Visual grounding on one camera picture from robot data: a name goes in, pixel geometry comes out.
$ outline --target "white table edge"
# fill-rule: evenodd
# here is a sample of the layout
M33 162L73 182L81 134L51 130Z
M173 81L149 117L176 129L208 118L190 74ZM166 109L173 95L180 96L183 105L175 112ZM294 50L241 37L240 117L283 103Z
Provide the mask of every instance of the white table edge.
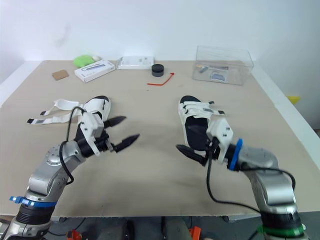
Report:
M42 61L25 61L0 84L0 107L40 63ZM320 138L259 64L254 64L252 75L320 169Z
M251 73L264 92L271 99L275 108L282 115L296 137L302 143L313 162L320 169L320 138L318 135L275 84L275 82L256 62Z

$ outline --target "white sandal strap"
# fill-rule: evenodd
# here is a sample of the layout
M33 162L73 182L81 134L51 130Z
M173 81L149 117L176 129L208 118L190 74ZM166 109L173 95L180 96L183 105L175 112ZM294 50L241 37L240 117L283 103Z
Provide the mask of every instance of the white sandal strap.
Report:
M76 106L84 108L87 112L101 113L103 122L105 122L108 119L108 115L111 110L110 102L108 102L105 99L93 98L85 104L80 104L78 101L68 101L65 99L58 99L58 100L54 101L54 106L50 110L41 112L41 115L42 116L49 115L54 108L58 108L63 111L70 111ZM61 115L61 116L53 116L53 117L49 117L49 118L45 118L45 119L30 118L27 122L32 125L67 123L70 119L70 114L71 113ZM73 112L72 118L74 118L76 116L80 116L80 115L81 115L81 111L79 109L76 109Z
M40 115L47 116L47 115L49 115L51 113L51 111L54 108L67 111L67 110L72 110L76 106L82 107L83 104L80 104L78 101L68 101L68 100L65 100L65 99L58 99L58 100L54 101L54 105L53 105L53 107L51 109L49 109L47 111L42 111L40 113Z
M224 115L221 110L213 110L210 105L214 102L185 101L179 104L178 112L183 124L186 123L188 117L196 119L204 118L210 121L212 115Z

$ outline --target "orange object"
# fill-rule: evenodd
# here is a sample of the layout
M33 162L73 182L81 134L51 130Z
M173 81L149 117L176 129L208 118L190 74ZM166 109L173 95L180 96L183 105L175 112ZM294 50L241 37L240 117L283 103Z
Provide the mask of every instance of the orange object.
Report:
M164 83L160 83L160 84L159 83L147 83L147 84L152 85L152 86L163 86L172 78L173 75L175 75L175 73L170 72L170 77Z
M76 230L68 231L66 240L82 240L82 235Z
M201 233L201 228L198 226L194 226L193 228L189 229L189 233L192 237L192 240L199 240L200 239L200 233Z

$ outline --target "clear plastic box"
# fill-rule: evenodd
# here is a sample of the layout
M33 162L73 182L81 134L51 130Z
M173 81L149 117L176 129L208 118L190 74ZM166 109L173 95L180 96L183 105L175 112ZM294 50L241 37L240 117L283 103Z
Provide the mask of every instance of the clear plastic box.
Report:
M247 50L198 46L192 78L242 85L253 67L254 63Z

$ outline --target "red string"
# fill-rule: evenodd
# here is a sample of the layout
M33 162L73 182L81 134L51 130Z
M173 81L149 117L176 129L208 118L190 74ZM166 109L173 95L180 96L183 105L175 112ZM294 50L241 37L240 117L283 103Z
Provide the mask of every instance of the red string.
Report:
M174 72L170 72L170 74L171 74L170 77L164 83L147 83L147 84L152 86L163 86L172 78L173 75L175 75Z

